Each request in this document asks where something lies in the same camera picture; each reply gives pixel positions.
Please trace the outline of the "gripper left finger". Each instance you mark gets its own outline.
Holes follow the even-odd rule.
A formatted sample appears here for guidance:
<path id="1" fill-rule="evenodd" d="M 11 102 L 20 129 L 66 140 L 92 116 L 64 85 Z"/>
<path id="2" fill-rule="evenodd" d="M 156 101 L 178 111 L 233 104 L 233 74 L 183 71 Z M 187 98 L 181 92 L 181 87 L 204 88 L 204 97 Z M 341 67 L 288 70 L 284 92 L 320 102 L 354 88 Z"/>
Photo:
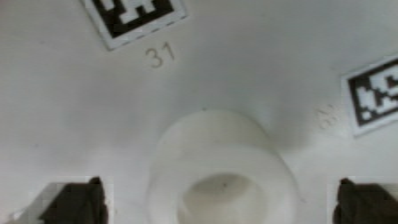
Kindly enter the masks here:
<path id="1" fill-rule="evenodd" d="M 39 216 L 44 224 L 107 224 L 103 182 L 68 183 Z"/>

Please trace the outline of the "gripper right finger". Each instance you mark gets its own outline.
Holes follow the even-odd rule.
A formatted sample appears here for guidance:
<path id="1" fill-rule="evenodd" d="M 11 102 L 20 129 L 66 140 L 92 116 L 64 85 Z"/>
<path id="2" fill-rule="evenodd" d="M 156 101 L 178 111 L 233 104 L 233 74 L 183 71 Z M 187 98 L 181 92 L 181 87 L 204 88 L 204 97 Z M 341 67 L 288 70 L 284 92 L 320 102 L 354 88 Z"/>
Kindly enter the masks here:
<path id="1" fill-rule="evenodd" d="M 332 224 L 398 224 L 398 200 L 377 183 L 339 181 Z"/>

